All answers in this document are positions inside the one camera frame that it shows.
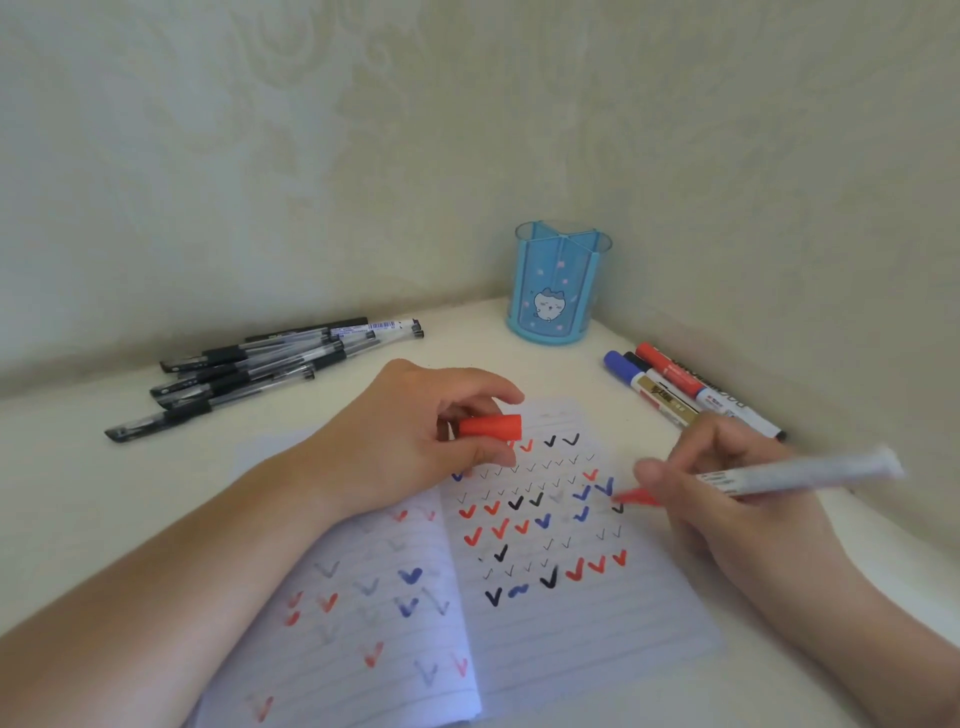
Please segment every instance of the desk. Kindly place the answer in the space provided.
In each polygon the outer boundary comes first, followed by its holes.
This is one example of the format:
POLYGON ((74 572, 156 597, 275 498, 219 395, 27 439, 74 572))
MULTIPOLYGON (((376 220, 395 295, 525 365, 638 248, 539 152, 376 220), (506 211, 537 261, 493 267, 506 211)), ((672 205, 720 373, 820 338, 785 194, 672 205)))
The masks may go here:
MULTIPOLYGON (((6 400, 0 408, 0 631, 228 485, 238 446, 261 433, 324 423, 388 359, 477 366, 528 397, 572 396, 623 465, 663 457, 677 430, 603 369, 632 345, 593 323, 580 343, 547 348, 503 323, 502 300, 419 314, 422 341, 394 344, 189 425, 125 446, 103 429, 153 411, 156 366, 6 400)), ((842 491, 823 495, 854 560, 889 596, 960 643, 960 570, 842 491)), ((637 518, 673 550, 662 513, 637 518)), ((507 726, 869 725, 830 678, 773 635, 714 567, 676 558, 721 626, 725 651, 636 683, 570 699, 507 726)))

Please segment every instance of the notebook page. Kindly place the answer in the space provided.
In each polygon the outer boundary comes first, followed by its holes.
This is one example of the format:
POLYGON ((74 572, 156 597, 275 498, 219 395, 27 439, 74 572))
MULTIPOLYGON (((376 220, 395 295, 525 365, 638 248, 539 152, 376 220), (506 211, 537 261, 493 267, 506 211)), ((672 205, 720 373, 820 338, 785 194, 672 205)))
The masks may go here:
POLYGON ((683 575, 611 502, 621 476, 579 409, 510 409, 523 414, 516 468, 483 466, 442 486, 482 716, 719 646, 683 575))
MULTIPOLYGON (((251 443, 238 472, 306 434, 251 443)), ((211 681, 196 725, 429 728, 479 711, 434 490, 311 547, 211 681)))

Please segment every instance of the right hand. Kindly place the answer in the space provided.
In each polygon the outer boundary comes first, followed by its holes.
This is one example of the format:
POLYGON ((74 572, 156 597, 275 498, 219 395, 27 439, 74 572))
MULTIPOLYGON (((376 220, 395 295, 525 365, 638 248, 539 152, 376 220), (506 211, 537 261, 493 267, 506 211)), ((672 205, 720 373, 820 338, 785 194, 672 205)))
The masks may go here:
POLYGON ((793 456, 738 420, 704 413, 665 462, 640 460, 634 476, 666 509, 682 543, 712 555, 774 627, 807 648, 825 605, 863 583, 817 495, 796 490, 734 500, 693 477, 793 456))

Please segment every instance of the notebook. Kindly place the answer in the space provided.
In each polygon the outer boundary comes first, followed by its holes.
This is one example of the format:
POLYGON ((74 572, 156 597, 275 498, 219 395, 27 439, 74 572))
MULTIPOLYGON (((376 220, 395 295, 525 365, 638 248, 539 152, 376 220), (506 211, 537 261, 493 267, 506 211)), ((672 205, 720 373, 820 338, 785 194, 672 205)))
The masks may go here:
MULTIPOLYGON (((516 467, 452 473, 323 536, 230 653, 194 726, 431 728, 721 644, 683 575, 612 503, 621 474, 579 407, 506 409, 523 415, 516 467)), ((307 434, 251 443, 238 472, 307 434)))

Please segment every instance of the red cap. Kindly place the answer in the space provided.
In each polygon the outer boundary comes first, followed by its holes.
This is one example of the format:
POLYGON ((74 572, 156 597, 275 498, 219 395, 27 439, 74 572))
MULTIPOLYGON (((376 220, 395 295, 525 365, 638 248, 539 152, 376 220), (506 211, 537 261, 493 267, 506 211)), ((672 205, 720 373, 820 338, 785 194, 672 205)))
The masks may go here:
POLYGON ((653 364, 654 369, 660 372, 667 381, 676 384, 680 391, 688 397, 696 398, 704 389, 705 385, 700 379, 678 367, 669 356, 652 344, 647 342, 640 344, 636 347, 636 355, 653 364))
POLYGON ((523 422, 519 415, 490 415, 468 417, 459 422, 460 437, 487 435, 510 442, 523 439, 523 422))
POLYGON ((646 488, 634 488, 632 491, 618 493, 613 496, 613 500, 617 503, 638 503, 639 505, 660 507, 660 502, 646 488))

